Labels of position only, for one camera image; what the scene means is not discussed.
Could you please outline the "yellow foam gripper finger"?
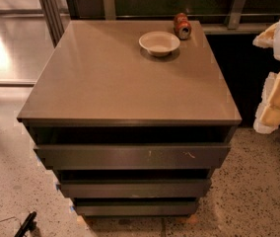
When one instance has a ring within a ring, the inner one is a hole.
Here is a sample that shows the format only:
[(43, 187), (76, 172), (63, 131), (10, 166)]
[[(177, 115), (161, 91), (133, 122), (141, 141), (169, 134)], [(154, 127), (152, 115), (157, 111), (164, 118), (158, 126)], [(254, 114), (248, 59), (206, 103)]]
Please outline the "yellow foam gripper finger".
[(280, 72), (270, 72), (264, 82), (261, 103), (258, 105), (253, 128), (270, 134), (280, 125)]
[(277, 23), (271, 25), (260, 35), (256, 36), (252, 44), (257, 47), (269, 48), (274, 44), (274, 36), (277, 28)]

